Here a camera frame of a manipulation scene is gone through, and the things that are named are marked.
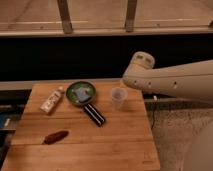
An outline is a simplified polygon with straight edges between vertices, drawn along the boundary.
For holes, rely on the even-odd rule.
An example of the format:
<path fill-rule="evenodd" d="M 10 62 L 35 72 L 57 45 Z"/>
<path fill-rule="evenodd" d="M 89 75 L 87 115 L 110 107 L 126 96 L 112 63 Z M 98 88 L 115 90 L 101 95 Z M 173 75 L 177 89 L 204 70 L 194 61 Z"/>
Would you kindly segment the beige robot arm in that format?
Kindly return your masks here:
<path fill-rule="evenodd" d="M 154 69 L 155 59 L 136 52 L 123 74 L 126 86 L 143 92 L 193 99 L 213 105 L 213 60 Z M 213 171 L 213 120 L 195 137 L 181 171 Z"/>

